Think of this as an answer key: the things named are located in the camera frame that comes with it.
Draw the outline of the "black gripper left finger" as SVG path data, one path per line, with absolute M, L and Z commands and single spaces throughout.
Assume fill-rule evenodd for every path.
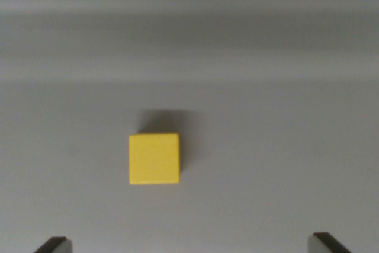
M 72 241 L 65 236 L 53 236 L 34 253 L 72 253 Z

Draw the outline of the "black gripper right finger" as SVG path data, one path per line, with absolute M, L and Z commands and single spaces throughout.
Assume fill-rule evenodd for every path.
M 308 253 L 351 253 L 329 232 L 315 232 L 307 239 Z

